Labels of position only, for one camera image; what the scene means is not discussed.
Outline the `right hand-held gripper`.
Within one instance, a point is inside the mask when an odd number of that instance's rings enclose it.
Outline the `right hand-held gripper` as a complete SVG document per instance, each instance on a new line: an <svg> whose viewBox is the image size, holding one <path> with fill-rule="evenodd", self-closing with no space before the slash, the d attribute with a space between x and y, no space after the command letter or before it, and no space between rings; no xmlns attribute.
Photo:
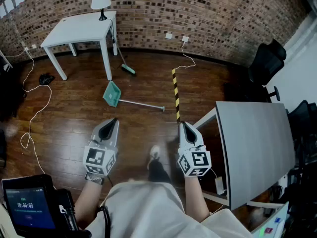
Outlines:
<svg viewBox="0 0 317 238"><path fill-rule="evenodd" d="M181 122L179 132L179 158L177 160L185 177L204 176L211 168L211 154L203 145L201 133L190 123Z"/></svg>

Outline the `person's right white shoe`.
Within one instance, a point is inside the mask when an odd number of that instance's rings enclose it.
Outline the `person's right white shoe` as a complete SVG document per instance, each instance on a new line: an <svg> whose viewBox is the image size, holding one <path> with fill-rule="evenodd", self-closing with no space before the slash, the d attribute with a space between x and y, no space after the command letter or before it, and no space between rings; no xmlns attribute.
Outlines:
<svg viewBox="0 0 317 238"><path fill-rule="evenodd" d="M149 152L149 161L147 164L147 169L149 169L150 163L154 160L160 159L160 146L154 145Z"/></svg>

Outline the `person's black trousers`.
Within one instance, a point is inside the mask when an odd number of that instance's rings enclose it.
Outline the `person's black trousers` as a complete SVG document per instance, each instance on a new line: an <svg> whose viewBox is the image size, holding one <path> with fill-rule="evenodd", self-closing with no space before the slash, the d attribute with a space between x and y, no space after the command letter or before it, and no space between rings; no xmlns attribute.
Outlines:
<svg viewBox="0 0 317 238"><path fill-rule="evenodd" d="M171 183L170 177L158 159L152 159L148 166L148 181Z"/></svg>

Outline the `black patterned wristband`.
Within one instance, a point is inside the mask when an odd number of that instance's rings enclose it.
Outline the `black patterned wristband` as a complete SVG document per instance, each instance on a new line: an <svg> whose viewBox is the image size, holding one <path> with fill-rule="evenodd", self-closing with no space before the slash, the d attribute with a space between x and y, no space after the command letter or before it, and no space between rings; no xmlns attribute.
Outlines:
<svg viewBox="0 0 317 238"><path fill-rule="evenodd" d="M103 185L105 179L101 176L96 175L96 174L86 172L85 180L94 182L94 183L99 184L99 185Z"/></svg>

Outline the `black mesh office chair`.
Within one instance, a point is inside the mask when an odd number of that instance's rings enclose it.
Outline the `black mesh office chair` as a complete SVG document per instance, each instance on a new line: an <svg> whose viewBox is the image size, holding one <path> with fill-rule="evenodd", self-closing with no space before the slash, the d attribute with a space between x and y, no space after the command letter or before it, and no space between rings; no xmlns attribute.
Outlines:
<svg viewBox="0 0 317 238"><path fill-rule="evenodd" d="M317 134L317 104L303 100L288 114L293 140Z"/></svg>

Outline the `person's left forearm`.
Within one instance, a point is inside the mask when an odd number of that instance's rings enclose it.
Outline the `person's left forearm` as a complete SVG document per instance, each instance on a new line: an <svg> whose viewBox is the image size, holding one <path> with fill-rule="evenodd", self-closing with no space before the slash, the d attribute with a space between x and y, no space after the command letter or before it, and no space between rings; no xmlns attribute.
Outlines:
<svg viewBox="0 0 317 238"><path fill-rule="evenodd" d="M102 185L87 181L80 196L75 202L77 225L85 229L96 218L101 196Z"/></svg>

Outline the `white square table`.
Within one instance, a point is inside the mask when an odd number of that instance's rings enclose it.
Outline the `white square table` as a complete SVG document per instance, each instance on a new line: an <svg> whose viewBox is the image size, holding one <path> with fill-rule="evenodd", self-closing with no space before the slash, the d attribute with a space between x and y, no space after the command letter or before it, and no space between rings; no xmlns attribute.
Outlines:
<svg viewBox="0 0 317 238"><path fill-rule="evenodd" d="M106 77L109 81L112 80L106 35L110 32L116 37L116 11L107 11L105 16L108 19L104 21L99 21L100 14L98 12L63 18L42 42L41 47L44 48L63 80L67 80L67 76L52 52L52 47L68 44L73 55L76 56L77 53L73 44L83 42L100 43Z"/></svg>

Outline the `person's beige shirt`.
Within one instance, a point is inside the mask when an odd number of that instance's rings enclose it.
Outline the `person's beige shirt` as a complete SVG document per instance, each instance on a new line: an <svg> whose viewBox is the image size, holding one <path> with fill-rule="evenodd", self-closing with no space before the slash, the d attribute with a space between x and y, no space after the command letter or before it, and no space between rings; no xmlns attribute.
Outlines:
<svg viewBox="0 0 317 238"><path fill-rule="evenodd" d="M111 222L110 238L253 238L228 209L202 222L186 215L168 183L129 181L115 185L101 204Z"/></svg>

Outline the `black plastic bag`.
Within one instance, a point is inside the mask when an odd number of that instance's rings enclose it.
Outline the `black plastic bag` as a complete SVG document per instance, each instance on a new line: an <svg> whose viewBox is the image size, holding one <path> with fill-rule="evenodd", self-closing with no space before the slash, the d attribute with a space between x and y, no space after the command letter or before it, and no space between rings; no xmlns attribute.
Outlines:
<svg viewBox="0 0 317 238"><path fill-rule="evenodd" d="M42 86L49 85L54 79L55 77L49 73L41 74L39 77L39 84Z"/></svg>

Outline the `white power adapter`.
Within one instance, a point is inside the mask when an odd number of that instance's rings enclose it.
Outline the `white power adapter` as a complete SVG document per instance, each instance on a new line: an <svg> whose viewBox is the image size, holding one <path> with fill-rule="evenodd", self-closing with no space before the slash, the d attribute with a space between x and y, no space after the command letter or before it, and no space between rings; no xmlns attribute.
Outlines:
<svg viewBox="0 0 317 238"><path fill-rule="evenodd" d="M222 195L227 191L227 189L224 188L222 177L215 178L215 187L218 195Z"/></svg>

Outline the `yellow black striped floor tape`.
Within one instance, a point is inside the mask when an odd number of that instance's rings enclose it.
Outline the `yellow black striped floor tape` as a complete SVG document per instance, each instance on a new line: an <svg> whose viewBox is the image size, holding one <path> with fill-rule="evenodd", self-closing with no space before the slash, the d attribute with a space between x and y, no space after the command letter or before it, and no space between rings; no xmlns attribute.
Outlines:
<svg viewBox="0 0 317 238"><path fill-rule="evenodd" d="M175 95L175 108L176 108L176 121L180 123L180 107L179 107L179 95L178 95L178 86L176 79L176 69L172 70L173 86L174 86L174 95Z"/></svg>

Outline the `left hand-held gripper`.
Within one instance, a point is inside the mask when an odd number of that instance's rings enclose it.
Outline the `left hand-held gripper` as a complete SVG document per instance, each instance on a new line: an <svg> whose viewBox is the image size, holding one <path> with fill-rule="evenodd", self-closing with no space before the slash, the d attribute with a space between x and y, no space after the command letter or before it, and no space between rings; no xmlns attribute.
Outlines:
<svg viewBox="0 0 317 238"><path fill-rule="evenodd" d="M83 165L87 172L108 176L116 162L118 149L117 137L119 131L119 120L108 119L97 125L91 135L88 146L84 148ZM96 142L107 142L108 145Z"/></svg>

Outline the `white furniture frame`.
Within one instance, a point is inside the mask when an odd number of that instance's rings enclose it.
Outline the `white furniture frame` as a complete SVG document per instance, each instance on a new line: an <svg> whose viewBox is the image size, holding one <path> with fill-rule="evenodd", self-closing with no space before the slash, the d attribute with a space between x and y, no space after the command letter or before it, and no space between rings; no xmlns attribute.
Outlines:
<svg viewBox="0 0 317 238"><path fill-rule="evenodd" d="M4 71L9 71L11 68L13 68L13 66L8 61L8 59L6 58L6 56L3 54L3 52L1 50L0 50L0 61L3 64Z"/></svg>

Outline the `black tablet mount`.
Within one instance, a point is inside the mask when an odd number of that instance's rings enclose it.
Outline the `black tablet mount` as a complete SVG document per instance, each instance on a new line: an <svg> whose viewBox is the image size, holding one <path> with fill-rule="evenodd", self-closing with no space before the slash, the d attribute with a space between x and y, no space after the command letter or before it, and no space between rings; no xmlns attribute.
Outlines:
<svg viewBox="0 0 317 238"><path fill-rule="evenodd" d="M67 189L56 190L57 205L59 207L58 220L60 225L56 227L62 238L91 238L91 233L82 230L77 225L75 217L75 205L71 193Z"/></svg>

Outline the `green dustpan with metal handle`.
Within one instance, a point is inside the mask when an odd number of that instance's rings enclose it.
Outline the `green dustpan with metal handle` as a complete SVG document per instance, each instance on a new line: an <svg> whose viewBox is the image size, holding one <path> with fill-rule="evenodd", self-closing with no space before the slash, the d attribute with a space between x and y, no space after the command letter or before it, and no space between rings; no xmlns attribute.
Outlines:
<svg viewBox="0 0 317 238"><path fill-rule="evenodd" d="M110 81L103 95L103 99L107 102L109 106L116 108L119 102L123 102L123 103L135 104L139 106L156 108L163 112L165 111L165 107L127 101L127 100L121 99L120 97L121 97L120 89L116 86L116 84L113 81Z"/></svg>

